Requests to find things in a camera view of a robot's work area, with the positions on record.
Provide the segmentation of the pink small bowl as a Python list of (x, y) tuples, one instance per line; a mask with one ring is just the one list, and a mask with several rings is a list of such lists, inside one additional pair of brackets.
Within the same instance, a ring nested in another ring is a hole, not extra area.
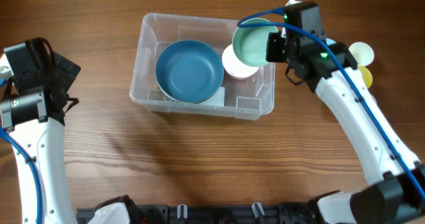
[(229, 45), (222, 54), (222, 63), (225, 71), (233, 78), (243, 80), (249, 78), (258, 71), (258, 67), (252, 67), (241, 62), (235, 55), (233, 46)]

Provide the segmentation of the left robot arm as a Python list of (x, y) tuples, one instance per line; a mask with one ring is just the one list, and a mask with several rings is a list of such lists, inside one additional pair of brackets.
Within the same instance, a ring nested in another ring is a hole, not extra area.
[(23, 223), (76, 223), (64, 168), (64, 125), (26, 117), (13, 124), (10, 111), (21, 108), (18, 98), (6, 101), (1, 137), (14, 149)]

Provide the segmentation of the dark blue bowl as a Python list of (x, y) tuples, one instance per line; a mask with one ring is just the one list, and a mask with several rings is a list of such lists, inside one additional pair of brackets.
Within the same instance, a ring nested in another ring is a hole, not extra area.
[(220, 85), (224, 67), (218, 53), (196, 40), (177, 41), (159, 55), (155, 66), (158, 85)]

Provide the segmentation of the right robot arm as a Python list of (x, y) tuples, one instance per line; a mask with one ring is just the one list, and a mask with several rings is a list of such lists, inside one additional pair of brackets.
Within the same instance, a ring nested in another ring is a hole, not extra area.
[(360, 67), (373, 56), (289, 31), (268, 35), (266, 59), (286, 62), (332, 111), (361, 163), (368, 187), (333, 191), (287, 213), (308, 223), (405, 223), (424, 216), (424, 165), (400, 140), (368, 91)]

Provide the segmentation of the mint green small bowl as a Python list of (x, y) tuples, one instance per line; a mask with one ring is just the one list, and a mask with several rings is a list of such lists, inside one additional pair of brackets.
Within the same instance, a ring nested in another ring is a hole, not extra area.
[(238, 27), (233, 35), (232, 45), (236, 57), (253, 67), (267, 65), (266, 51), (270, 33), (277, 33), (276, 26)]

